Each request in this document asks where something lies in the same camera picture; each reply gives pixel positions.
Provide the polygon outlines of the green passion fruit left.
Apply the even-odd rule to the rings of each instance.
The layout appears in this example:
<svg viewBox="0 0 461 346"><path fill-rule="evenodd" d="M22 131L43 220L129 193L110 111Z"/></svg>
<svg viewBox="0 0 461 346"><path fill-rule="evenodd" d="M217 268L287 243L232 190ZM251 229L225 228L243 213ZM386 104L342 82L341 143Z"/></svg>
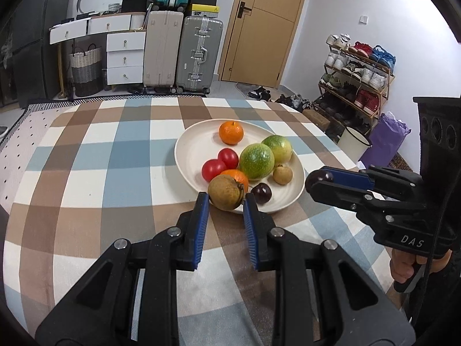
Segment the green passion fruit left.
<svg viewBox="0 0 461 346"><path fill-rule="evenodd" d="M249 180L260 180L268 176L275 165L271 149L262 143L248 145L240 154L239 167Z"/></svg>

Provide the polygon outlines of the wooden door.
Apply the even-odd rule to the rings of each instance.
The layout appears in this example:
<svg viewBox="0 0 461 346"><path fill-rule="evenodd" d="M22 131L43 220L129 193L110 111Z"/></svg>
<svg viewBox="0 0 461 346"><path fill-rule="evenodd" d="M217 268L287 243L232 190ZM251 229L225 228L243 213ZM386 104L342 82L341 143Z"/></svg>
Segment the wooden door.
<svg viewBox="0 0 461 346"><path fill-rule="evenodd" d="M235 0L220 60L220 79L277 87L304 2Z"/></svg>

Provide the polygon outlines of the checkered tablecloth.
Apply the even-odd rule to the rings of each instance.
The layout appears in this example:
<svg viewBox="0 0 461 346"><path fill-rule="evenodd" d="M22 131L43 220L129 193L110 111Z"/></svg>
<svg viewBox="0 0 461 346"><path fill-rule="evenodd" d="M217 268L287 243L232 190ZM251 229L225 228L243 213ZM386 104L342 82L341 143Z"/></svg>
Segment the checkered tablecloth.
<svg viewBox="0 0 461 346"><path fill-rule="evenodd" d="M173 149L218 119L287 137L306 171L352 167L303 114L264 101L130 98L24 117L1 149L1 246L5 301L28 334L115 240L148 240L193 208ZM182 345L270 344L273 275L253 270L240 215L211 208L202 261L177 290Z"/></svg>

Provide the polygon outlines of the white drawer cabinet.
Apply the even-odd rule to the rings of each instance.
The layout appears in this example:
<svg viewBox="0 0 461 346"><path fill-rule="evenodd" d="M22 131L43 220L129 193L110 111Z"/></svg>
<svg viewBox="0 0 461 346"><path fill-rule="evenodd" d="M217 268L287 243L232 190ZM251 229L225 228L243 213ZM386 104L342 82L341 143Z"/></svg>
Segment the white drawer cabinet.
<svg viewBox="0 0 461 346"><path fill-rule="evenodd" d="M107 84L142 84L145 17L145 13L116 13L60 23L49 29L49 43L104 35Z"/></svg>

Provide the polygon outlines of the wooden shoe rack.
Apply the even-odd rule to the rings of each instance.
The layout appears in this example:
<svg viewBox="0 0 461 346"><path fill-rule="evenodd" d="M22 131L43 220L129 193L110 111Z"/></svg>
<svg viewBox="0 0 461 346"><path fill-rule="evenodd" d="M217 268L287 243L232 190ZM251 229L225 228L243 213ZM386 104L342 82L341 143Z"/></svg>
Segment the wooden shoe rack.
<svg viewBox="0 0 461 346"><path fill-rule="evenodd" d="M396 57L380 45L352 42L348 34L331 34L326 45L314 109L332 124L331 133L351 127L368 135L389 99Z"/></svg>

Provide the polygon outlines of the brown round fruit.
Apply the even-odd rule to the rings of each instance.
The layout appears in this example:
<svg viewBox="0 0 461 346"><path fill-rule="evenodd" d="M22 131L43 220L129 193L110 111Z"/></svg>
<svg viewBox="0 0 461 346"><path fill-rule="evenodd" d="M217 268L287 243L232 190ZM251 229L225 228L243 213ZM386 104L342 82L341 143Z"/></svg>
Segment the brown round fruit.
<svg viewBox="0 0 461 346"><path fill-rule="evenodd" d="M214 177L208 186L208 195L211 203L223 211L232 211L238 208L245 195L244 185L237 182L232 176L221 174Z"/></svg>
<svg viewBox="0 0 461 346"><path fill-rule="evenodd" d="M293 172L289 166L277 165L272 173L273 180L282 186L289 184L293 179Z"/></svg>

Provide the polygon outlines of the orange tangerine on plate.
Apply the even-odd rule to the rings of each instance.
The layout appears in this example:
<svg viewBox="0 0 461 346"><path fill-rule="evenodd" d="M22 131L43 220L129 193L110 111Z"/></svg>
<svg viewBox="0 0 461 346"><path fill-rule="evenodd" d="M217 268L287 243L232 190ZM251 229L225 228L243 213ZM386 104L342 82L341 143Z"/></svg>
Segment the orange tangerine on plate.
<svg viewBox="0 0 461 346"><path fill-rule="evenodd" d="M231 176L234 180L243 185L246 193L248 192L248 177L242 171L237 169L224 170L221 174Z"/></svg>

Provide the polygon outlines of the silver suitcase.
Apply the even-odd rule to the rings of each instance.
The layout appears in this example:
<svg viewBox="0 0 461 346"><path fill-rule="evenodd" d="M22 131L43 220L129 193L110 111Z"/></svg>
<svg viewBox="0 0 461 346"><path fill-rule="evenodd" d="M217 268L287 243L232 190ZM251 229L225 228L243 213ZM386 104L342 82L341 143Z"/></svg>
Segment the silver suitcase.
<svg viewBox="0 0 461 346"><path fill-rule="evenodd" d="M206 16L184 19L177 58L177 93L207 95L213 82L223 22Z"/></svg>

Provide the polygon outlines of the yellow-green passion fruit right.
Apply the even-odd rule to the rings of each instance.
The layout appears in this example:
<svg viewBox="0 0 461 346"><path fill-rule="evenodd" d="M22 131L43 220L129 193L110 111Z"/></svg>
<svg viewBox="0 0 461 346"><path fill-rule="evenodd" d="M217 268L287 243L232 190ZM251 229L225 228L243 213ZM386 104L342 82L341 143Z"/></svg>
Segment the yellow-green passion fruit right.
<svg viewBox="0 0 461 346"><path fill-rule="evenodd" d="M276 164L288 163L291 160L293 149L291 142L281 135L271 135L262 144L270 148Z"/></svg>

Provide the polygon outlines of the orange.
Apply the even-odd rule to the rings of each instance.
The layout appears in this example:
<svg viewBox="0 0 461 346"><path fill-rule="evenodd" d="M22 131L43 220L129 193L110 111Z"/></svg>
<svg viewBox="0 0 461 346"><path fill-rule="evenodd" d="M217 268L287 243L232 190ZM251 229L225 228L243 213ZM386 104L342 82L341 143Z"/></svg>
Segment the orange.
<svg viewBox="0 0 461 346"><path fill-rule="evenodd" d="M228 145L238 144L243 139L244 133L242 125L237 121L226 121L219 128L221 141Z"/></svg>

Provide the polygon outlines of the dark plum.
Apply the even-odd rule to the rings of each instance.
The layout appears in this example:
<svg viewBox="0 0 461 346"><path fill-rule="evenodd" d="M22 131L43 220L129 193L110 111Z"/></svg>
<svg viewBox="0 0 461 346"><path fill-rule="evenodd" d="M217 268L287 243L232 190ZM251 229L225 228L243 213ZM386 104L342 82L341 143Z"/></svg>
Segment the dark plum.
<svg viewBox="0 0 461 346"><path fill-rule="evenodd" d="M260 183L251 189L251 193L254 195L255 200L260 205L265 205L272 198L272 190L268 184Z"/></svg>

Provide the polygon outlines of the white bucket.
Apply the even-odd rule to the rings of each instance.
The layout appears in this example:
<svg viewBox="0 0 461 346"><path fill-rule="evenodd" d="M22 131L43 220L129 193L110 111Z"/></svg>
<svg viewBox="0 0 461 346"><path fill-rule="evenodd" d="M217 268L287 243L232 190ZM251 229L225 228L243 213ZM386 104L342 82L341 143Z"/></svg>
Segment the white bucket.
<svg viewBox="0 0 461 346"><path fill-rule="evenodd" d="M346 127L339 138L338 147L354 162L357 163L368 148L372 147L371 142L358 130Z"/></svg>

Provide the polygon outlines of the beige suitcase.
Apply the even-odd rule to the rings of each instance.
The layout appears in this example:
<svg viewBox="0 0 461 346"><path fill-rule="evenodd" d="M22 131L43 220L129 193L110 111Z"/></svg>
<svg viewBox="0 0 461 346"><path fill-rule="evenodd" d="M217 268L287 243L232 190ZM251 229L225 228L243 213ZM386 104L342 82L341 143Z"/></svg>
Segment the beige suitcase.
<svg viewBox="0 0 461 346"><path fill-rule="evenodd" d="M148 88L173 88L184 15L153 11L148 15L143 82Z"/></svg>

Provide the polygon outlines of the purple plastic bag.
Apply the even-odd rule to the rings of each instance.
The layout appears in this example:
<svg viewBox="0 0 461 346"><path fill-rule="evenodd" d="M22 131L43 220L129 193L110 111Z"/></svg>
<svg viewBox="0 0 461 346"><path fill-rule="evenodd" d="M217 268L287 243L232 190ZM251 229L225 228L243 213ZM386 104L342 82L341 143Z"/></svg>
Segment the purple plastic bag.
<svg viewBox="0 0 461 346"><path fill-rule="evenodd" d="M410 133L411 129L401 120L397 120L392 112L382 113L369 136L371 147L364 152L360 162L366 168L389 166Z"/></svg>

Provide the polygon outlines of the black refrigerator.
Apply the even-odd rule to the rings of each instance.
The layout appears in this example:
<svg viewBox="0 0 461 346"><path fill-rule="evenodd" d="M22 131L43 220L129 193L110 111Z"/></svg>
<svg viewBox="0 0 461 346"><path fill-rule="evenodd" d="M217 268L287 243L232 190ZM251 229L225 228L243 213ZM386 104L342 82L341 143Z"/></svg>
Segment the black refrigerator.
<svg viewBox="0 0 461 346"><path fill-rule="evenodd" d="M60 92L58 47L50 29L67 18L69 0L22 0L1 32L1 79L10 76L12 97L25 108Z"/></svg>

